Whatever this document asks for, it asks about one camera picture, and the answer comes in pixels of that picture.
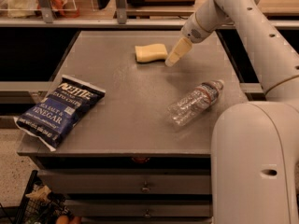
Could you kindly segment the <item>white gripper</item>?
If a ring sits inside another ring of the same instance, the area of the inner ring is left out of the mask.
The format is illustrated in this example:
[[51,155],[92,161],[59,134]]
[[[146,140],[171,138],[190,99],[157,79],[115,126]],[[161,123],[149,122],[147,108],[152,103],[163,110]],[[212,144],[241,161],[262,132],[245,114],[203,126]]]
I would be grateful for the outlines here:
[[194,14],[186,20],[181,32],[185,37],[182,37],[168,54],[165,60],[167,66],[173,66],[187,54],[192,48],[192,43],[201,43],[207,38],[207,32],[200,26]]

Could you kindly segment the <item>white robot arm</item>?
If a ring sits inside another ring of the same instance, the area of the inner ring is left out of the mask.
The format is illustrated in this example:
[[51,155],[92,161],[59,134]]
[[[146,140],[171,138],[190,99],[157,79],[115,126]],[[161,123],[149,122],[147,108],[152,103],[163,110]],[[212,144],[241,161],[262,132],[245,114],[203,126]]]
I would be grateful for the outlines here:
[[260,0],[207,0],[184,24],[172,48],[175,64],[231,21],[266,97],[233,105],[211,138],[214,224],[298,224],[299,57],[258,9]]

